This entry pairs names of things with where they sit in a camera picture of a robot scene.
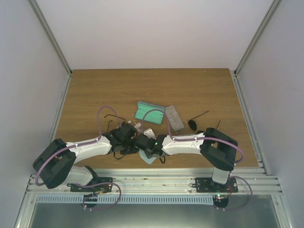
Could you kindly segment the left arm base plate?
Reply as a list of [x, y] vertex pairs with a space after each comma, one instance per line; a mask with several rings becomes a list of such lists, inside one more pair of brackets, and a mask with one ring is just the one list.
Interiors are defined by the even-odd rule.
[[93, 178], [87, 185], [80, 187], [76, 184], [67, 184], [71, 192], [108, 193], [112, 191], [112, 177]]

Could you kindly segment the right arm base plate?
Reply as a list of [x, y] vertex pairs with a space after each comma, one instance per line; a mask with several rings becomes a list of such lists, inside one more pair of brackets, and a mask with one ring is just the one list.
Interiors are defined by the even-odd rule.
[[228, 179], [226, 184], [215, 183], [212, 178], [196, 178], [192, 187], [198, 193], [236, 193], [238, 184], [235, 178]]

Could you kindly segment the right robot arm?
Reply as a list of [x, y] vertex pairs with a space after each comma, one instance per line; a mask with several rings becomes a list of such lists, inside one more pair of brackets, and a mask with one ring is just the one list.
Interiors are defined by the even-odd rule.
[[237, 162], [238, 142], [215, 128], [192, 135], [159, 135], [155, 139], [141, 134], [135, 145], [149, 161], [176, 154], [204, 156], [214, 167], [210, 186], [215, 192], [222, 192], [227, 187], [229, 174]]

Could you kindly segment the teal glasses case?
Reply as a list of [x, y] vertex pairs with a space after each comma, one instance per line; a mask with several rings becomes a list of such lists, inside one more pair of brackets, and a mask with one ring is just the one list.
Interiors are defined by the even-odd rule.
[[163, 113], [165, 111], [165, 107], [163, 106], [158, 106], [155, 104], [150, 104], [147, 102], [142, 102], [142, 101], [138, 101], [137, 102], [137, 111], [135, 113], [135, 118], [142, 120], [144, 115], [149, 112], [150, 110], [154, 110], [157, 109], [158, 111], [152, 111], [149, 112], [144, 120], [150, 123], [154, 123], [154, 124], [161, 124], [162, 120], [163, 120]]

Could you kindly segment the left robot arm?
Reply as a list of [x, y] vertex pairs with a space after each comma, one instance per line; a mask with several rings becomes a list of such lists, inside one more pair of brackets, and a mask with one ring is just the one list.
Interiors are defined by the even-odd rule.
[[95, 156], [116, 152], [136, 153], [134, 146], [137, 130], [129, 123], [91, 140], [64, 142], [55, 139], [33, 162], [37, 172], [35, 184], [54, 189], [62, 184], [82, 186], [92, 192], [98, 186], [98, 177], [90, 167], [78, 167], [76, 163]]

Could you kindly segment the blue cleaning cloth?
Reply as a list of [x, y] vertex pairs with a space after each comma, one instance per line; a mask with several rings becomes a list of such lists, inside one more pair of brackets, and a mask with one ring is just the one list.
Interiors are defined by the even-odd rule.
[[146, 162], [149, 165], [152, 164], [156, 160], [156, 157], [148, 158], [146, 156], [145, 152], [143, 152], [143, 151], [139, 151], [139, 156], [144, 162]]

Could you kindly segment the thin-frame clear glasses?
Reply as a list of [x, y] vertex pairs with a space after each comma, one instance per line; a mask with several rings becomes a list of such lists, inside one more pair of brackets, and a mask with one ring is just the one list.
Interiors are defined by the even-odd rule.
[[106, 114], [104, 116], [104, 119], [108, 120], [107, 124], [107, 130], [106, 132], [109, 133], [113, 129], [119, 129], [122, 124], [126, 123], [126, 119], [123, 117], [118, 117], [118, 120], [116, 119], [117, 116], [113, 114]]

